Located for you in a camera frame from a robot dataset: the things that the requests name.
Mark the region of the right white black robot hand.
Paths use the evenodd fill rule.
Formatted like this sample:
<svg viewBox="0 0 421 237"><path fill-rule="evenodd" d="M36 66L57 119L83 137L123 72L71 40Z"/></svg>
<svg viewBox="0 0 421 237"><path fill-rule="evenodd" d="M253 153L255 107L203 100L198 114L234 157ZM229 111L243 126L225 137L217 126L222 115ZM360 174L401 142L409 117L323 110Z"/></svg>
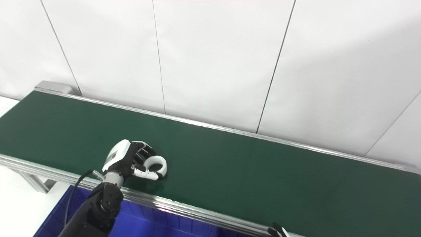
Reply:
<svg viewBox="0 0 421 237"><path fill-rule="evenodd" d="M273 237L290 237L290 234L275 222L272 223L272 227L267 228L267 232Z"/></svg>

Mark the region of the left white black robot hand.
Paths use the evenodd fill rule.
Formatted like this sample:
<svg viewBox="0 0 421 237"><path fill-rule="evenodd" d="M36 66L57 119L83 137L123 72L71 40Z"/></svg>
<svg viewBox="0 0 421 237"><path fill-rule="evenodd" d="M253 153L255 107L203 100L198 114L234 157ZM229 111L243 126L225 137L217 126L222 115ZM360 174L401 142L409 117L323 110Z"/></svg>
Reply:
<svg viewBox="0 0 421 237"><path fill-rule="evenodd" d="M167 174L167 162L147 143L124 139L110 150L102 172L120 174L124 179L161 180Z"/></svg>

